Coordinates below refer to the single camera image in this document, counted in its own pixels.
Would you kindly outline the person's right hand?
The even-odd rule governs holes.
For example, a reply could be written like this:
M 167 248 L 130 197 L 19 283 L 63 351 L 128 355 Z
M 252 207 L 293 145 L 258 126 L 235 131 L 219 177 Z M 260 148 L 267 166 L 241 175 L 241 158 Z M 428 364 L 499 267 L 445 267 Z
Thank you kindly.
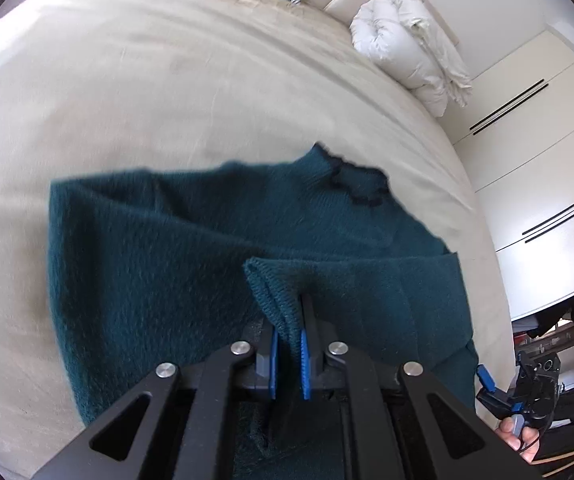
M 527 463 L 532 463 L 539 451 L 540 432 L 531 427 L 522 428 L 519 437 L 514 434 L 515 422 L 511 417 L 500 421 L 494 432 L 510 448 L 518 452 Z

